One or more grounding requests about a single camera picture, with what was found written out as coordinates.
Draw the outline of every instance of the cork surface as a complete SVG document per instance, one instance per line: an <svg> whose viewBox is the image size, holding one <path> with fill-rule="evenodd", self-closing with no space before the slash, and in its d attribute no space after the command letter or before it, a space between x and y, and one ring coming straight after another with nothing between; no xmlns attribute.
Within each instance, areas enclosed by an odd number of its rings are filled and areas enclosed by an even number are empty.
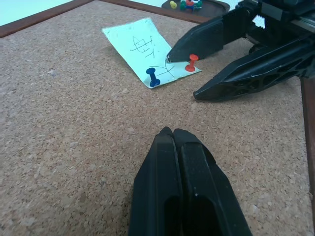
<svg viewBox="0 0 315 236"><path fill-rule="evenodd" d="M195 134L254 236L312 236L297 78L224 103L192 92L251 44L150 90L101 28L151 17L174 45L193 23L94 1L1 40L0 235L127 235L133 179L164 126Z"/></svg>

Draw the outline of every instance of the white paper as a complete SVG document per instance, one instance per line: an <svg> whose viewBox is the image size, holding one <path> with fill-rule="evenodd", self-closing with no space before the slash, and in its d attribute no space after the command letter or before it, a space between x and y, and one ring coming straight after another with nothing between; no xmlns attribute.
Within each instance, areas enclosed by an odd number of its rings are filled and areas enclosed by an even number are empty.
<svg viewBox="0 0 315 236"><path fill-rule="evenodd" d="M196 67L194 72L186 71L185 66L188 62L168 63L166 61L166 55L171 47L159 34L150 18L103 28L102 31L148 88L152 89L150 75L146 73L150 67L156 69L155 75L160 80L160 85L200 71Z"/></svg>

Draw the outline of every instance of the blue push pin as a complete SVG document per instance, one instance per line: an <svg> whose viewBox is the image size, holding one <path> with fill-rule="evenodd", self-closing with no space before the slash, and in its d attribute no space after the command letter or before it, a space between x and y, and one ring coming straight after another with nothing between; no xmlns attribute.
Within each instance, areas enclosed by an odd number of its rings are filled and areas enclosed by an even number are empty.
<svg viewBox="0 0 315 236"><path fill-rule="evenodd" d="M156 75L154 74L156 70L154 68L147 69L147 74L151 77L150 87L155 87L161 83L159 79L156 78Z"/></svg>

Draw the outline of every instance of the brown tray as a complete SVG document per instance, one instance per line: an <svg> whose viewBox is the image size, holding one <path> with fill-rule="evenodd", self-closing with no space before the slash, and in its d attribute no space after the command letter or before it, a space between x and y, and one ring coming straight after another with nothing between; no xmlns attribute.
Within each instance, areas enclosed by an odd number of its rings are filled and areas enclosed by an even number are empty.
<svg viewBox="0 0 315 236"><path fill-rule="evenodd" d="M171 8L171 5L170 5L171 1L172 0L168 0L165 3L163 3L162 8L170 9L173 11L179 11L179 12L183 12L187 14L197 15L197 16L210 17L210 18L224 15L226 12L230 10L230 5L225 2L215 1L215 0L203 0L202 8L195 9L192 12L191 9L181 10L180 0L173 0L175 3L177 3L177 8L176 9Z"/></svg>

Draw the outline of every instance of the wooden board edge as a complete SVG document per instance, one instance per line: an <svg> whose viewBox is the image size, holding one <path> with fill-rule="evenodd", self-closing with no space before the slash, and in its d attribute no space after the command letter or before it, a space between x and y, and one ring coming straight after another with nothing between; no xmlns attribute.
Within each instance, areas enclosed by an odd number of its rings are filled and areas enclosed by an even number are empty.
<svg viewBox="0 0 315 236"><path fill-rule="evenodd" d="M131 0L99 0L99 1L108 2L108 3L115 4L115 5L120 5L120 6L125 6L125 7L129 7L129 8L133 8L133 9L137 9L137 10L141 10L141 11L147 11L150 13L155 13L158 15L168 16L171 18L176 18L179 20L189 21L189 22L198 23L198 24L210 20L210 18L208 18L208 17L196 16L196 15L187 14L184 12L172 11L169 9L164 9L161 7L146 5L146 4L134 2Z"/></svg>
<svg viewBox="0 0 315 236"><path fill-rule="evenodd" d="M65 4L50 8L48 10L0 26L0 38L6 37L10 34L13 34L27 27L33 26L37 23L43 22L45 20L63 14L67 11L73 10L92 1L93 0L72 0Z"/></svg>
<svg viewBox="0 0 315 236"><path fill-rule="evenodd" d="M315 231L315 79L301 79L305 139Z"/></svg>

